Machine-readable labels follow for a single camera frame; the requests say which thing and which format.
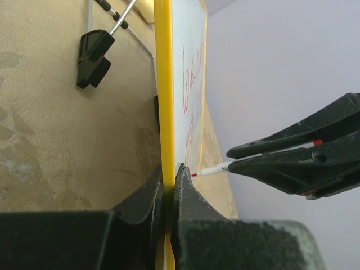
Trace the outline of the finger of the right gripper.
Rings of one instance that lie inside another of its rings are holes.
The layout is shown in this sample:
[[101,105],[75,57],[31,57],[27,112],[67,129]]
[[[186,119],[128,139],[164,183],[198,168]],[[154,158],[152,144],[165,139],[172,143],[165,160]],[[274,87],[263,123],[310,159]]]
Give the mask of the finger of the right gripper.
[[307,118],[263,139],[229,149],[226,157],[239,159],[285,149],[312,140],[327,143],[359,130],[359,94],[347,93]]
[[317,200],[359,187],[359,132],[312,148],[236,160],[231,173]]

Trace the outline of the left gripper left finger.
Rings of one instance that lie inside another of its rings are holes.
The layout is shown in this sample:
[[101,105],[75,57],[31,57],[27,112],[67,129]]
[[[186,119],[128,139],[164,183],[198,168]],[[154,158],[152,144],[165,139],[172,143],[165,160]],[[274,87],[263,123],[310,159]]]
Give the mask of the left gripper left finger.
[[109,210],[1,214],[2,269],[162,269],[164,185],[157,168]]

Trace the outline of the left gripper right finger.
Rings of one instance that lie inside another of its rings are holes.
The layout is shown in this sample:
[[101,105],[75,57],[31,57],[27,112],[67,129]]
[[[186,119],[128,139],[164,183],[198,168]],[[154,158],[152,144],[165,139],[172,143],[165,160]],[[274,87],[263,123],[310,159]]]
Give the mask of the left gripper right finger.
[[306,226],[292,220],[227,219],[179,167],[171,245],[176,269],[325,269]]

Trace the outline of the red whiteboard marker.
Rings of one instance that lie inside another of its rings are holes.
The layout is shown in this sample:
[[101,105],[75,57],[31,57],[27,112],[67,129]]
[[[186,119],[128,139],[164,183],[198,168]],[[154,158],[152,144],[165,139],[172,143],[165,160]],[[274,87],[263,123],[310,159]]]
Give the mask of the red whiteboard marker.
[[200,170],[200,171],[198,171],[196,173],[192,173],[191,176],[192,177],[199,177],[199,176],[208,176],[208,175],[211,175],[211,174],[228,172],[229,171],[228,166],[230,164],[236,162],[236,161],[243,161],[243,160],[255,158],[255,157],[258,157],[258,156],[275,154],[275,153],[279,153],[279,152],[285,152],[285,151],[296,150],[296,149],[309,149],[309,148],[312,148],[312,147],[315,147],[315,146],[320,146],[322,144],[323,144],[323,140],[314,139],[314,140],[311,140],[309,142],[302,143],[302,144],[299,144],[299,145],[295,145],[295,146],[291,146],[291,147],[287,147],[287,148],[282,148],[282,149],[278,149],[278,150],[273,150],[273,151],[261,152],[261,153],[257,153],[257,154],[254,154],[254,155],[241,157],[239,159],[223,162],[223,163],[220,163],[220,164],[218,164],[216,166],[208,167],[208,168],[202,169],[202,170]]

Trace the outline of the yellow framed whiteboard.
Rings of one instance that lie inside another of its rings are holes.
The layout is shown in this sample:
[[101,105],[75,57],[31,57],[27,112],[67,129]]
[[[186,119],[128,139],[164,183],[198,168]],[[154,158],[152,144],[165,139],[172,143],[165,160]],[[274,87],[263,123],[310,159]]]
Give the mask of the yellow framed whiteboard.
[[176,175],[198,171],[203,150],[208,10],[204,1],[155,1],[157,93],[165,195],[165,269],[175,268],[170,244]]

